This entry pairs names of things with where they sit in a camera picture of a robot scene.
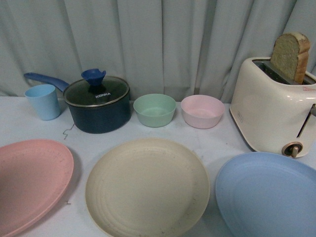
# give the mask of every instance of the green bowl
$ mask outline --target green bowl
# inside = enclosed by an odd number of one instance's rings
[[[176,101],[163,94],[143,95],[135,100],[134,110],[138,120],[148,127],[162,127],[171,122]]]

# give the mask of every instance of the light blue cup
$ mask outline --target light blue cup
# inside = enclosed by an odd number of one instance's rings
[[[25,92],[41,120],[52,120],[60,115],[56,87],[50,84],[36,85]]]

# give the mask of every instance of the plate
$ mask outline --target plate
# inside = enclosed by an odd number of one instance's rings
[[[113,237],[175,237],[202,216],[210,180],[199,157],[179,143],[145,138],[106,153],[89,175],[85,198]]]
[[[315,237],[316,170],[265,152],[236,156],[215,187],[220,212],[236,237]]]
[[[0,236],[13,236],[44,216],[63,195],[74,160],[63,144],[27,140],[0,148]]]

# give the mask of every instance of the pink bowl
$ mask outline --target pink bowl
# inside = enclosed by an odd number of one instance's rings
[[[181,102],[182,116],[184,121],[195,128],[211,128],[218,124],[225,106],[211,96],[192,95],[186,97]]]

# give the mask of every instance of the white tabletop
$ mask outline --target white tabletop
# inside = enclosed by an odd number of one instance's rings
[[[76,126],[67,105],[61,100],[62,114],[51,121],[40,120],[24,97],[0,97],[0,146],[29,139],[52,139],[66,145],[72,152],[75,169],[70,185],[61,200],[21,237],[104,237],[90,218],[85,206],[84,192],[88,176],[96,162],[110,149],[130,140],[158,137],[178,142],[194,151],[209,171],[211,196],[206,211],[184,237],[232,237],[215,200],[215,180],[224,163],[236,155],[251,152],[238,131],[229,104],[217,126],[196,129],[187,125],[181,115],[180,103],[170,124],[160,128],[142,125],[132,111],[130,121],[123,127],[104,134],[82,132]],[[316,168],[316,144],[310,152],[298,158]]]

